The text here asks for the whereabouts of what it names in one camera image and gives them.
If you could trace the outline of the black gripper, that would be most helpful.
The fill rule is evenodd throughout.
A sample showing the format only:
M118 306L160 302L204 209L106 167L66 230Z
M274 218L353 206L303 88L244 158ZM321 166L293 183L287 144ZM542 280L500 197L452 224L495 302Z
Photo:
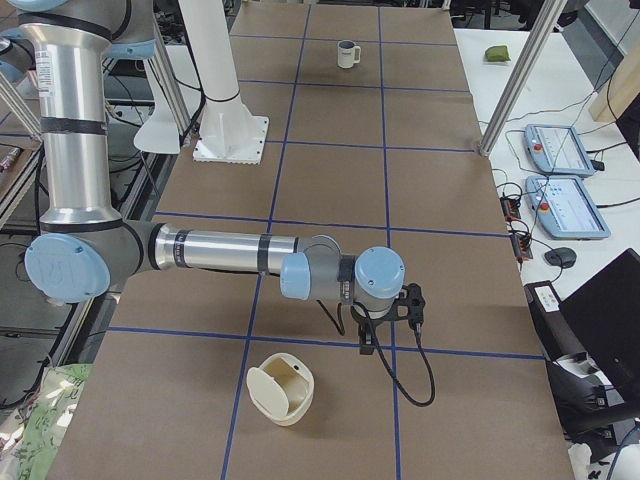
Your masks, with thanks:
M385 323L400 320L399 300L394 299L388 308L381 312L368 309L363 303L355 302L350 307L352 319L358 324L359 354L372 355L373 345L379 345L377 329Z

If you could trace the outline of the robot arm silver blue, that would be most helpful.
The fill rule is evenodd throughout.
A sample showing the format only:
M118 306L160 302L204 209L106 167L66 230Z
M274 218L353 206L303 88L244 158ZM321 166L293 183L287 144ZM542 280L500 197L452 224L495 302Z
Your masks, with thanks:
M279 279L283 296L348 307L360 350L409 302L401 257L386 247L344 254L330 237L278 237L180 230L128 222L113 207L102 62L150 58L149 1L20 1L19 27L34 48L49 207L25 253L31 282L78 303L147 270L172 267Z

